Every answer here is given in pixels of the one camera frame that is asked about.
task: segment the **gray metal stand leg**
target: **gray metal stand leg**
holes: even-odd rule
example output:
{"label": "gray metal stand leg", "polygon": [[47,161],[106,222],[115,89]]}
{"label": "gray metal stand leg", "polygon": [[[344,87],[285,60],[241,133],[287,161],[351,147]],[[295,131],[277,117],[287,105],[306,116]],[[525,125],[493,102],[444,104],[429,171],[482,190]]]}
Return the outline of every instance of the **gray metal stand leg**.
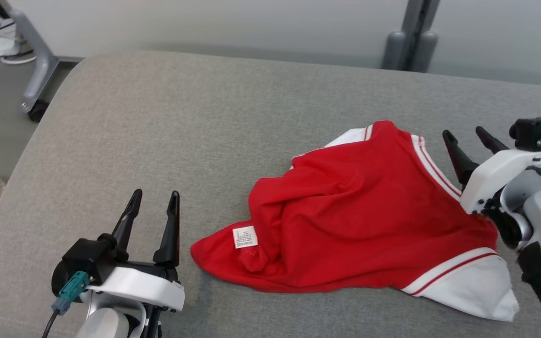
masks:
{"label": "gray metal stand leg", "polygon": [[24,13],[18,9],[11,9],[9,16],[14,19],[16,28],[31,45],[36,56],[35,72],[28,82],[28,86],[22,96],[22,102],[19,104],[20,112],[26,114],[32,109],[35,102],[37,102],[39,95],[45,89],[49,78],[54,73],[55,67],[58,66],[60,60],[52,54],[45,41],[39,36],[39,33],[37,33],[37,30],[35,30]]}

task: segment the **black wheel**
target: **black wheel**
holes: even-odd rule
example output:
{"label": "black wheel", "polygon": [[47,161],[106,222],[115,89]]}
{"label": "black wheel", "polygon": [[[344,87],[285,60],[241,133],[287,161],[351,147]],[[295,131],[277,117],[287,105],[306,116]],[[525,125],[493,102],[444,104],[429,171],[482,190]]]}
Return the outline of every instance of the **black wheel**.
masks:
{"label": "black wheel", "polygon": [[49,107],[49,103],[43,100],[37,100],[35,105],[32,106],[32,109],[28,112],[28,118],[33,122],[41,122],[43,115],[45,115],[45,110]]}

